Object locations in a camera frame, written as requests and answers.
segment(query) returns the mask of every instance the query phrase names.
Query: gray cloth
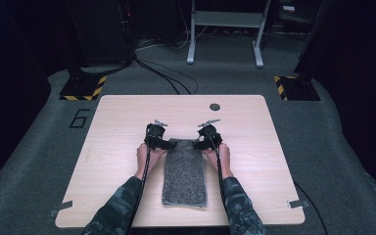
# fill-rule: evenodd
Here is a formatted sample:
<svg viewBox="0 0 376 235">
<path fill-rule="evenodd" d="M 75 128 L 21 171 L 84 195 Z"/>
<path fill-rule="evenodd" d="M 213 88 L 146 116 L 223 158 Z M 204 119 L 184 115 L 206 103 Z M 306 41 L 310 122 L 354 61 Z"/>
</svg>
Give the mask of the gray cloth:
<svg viewBox="0 0 376 235">
<path fill-rule="evenodd" d="M 170 139 L 177 142 L 167 152 L 164 165 L 163 204 L 205 207 L 207 189 L 204 179 L 204 160 L 188 139 Z"/>
</svg>

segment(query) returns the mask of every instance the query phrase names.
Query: camouflage jacket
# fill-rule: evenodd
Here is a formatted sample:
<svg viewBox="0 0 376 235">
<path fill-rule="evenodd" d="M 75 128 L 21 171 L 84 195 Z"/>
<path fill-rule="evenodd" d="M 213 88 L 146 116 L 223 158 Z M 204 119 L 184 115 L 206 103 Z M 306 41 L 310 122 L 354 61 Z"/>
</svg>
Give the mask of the camouflage jacket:
<svg viewBox="0 0 376 235">
<path fill-rule="evenodd" d="M 136 200 L 140 192 L 141 180 L 130 177 L 119 187 L 109 201 L 101 207 L 82 235 L 114 234 L 124 235 L 130 223 Z M 223 192 L 228 223 L 232 235 L 261 235 L 265 229 L 252 201 L 235 177 L 223 180 Z"/>
</svg>

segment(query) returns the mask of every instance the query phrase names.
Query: white desk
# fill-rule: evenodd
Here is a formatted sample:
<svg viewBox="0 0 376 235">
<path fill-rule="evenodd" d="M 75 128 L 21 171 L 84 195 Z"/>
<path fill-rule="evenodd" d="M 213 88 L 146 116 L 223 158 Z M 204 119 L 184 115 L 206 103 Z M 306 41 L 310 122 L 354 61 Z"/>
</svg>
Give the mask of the white desk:
<svg viewBox="0 0 376 235">
<path fill-rule="evenodd" d="M 189 45 L 187 63 L 194 63 L 196 25 L 213 25 L 213 26 L 237 26 L 237 27 L 255 27 L 258 28 L 256 41 L 253 41 L 253 51 L 255 52 L 256 65 L 258 68 L 263 67 L 261 57 L 260 42 L 263 34 L 264 25 L 267 18 L 268 8 L 271 0 L 266 0 L 262 13 L 228 13 L 228 12 L 206 12 L 196 11 L 195 0 L 192 0 L 191 11 L 191 41 Z"/>
<path fill-rule="evenodd" d="M 217 103 L 221 109 L 210 109 Z M 59 211 L 59 227 L 84 227 L 137 168 L 136 148 L 146 125 L 158 119 L 168 124 L 164 139 L 195 139 L 198 124 L 214 124 L 230 147 L 231 168 L 253 201 L 264 224 L 299 224 L 302 209 L 287 201 L 298 200 L 267 105 L 258 95 L 104 96 L 83 144 Z M 165 207 L 162 204 L 165 157 L 149 175 L 133 226 L 227 225 L 219 194 L 217 173 L 205 163 L 208 192 L 206 208 Z"/>
</svg>

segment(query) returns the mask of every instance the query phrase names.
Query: person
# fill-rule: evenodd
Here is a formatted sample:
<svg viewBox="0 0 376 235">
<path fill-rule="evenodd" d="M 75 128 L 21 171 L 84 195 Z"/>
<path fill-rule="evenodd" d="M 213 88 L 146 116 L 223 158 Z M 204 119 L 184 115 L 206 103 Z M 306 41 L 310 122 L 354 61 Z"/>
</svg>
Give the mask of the person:
<svg viewBox="0 0 376 235">
<path fill-rule="evenodd" d="M 230 149 L 226 144 L 221 143 L 218 150 L 224 204 L 231 235 L 266 234 L 258 214 L 253 209 L 252 201 L 230 169 Z M 150 150 L 148 175 L 165 153 L 166 150 L 159 148 Z M 208 157 L 211 166 L 218 170 L 215 151 L 204 150 L 203 153 Z M 135 174 L 115 191 L 104 206 L 97 210 L 93 219 L 82 230 L 82 235 L 126 234 L 140 193 L 147 154 L 148 147 L 143 143 L 136 150 L 138 168 Z"/>
</svg>

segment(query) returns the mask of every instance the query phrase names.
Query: sleeve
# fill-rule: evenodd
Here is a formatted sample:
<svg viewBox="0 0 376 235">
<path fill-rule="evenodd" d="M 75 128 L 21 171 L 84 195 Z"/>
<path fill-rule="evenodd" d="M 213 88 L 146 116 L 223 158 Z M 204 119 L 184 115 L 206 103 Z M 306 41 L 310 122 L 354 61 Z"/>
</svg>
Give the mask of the sleeve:
<svg viewBox="0 0 376 235">
<path fill-rule="evenodd" d="M 121 185 L 85 226 L 82 235 L 124 235 L 135 209 L 142 181 L 132 176 Z"/>
<path fill-rule="evenodd" d="M 262 235 L 266 230 L 253 204 L 235 177 L 223 180 L 225 207 L 231 235 Z"/>
</svg>

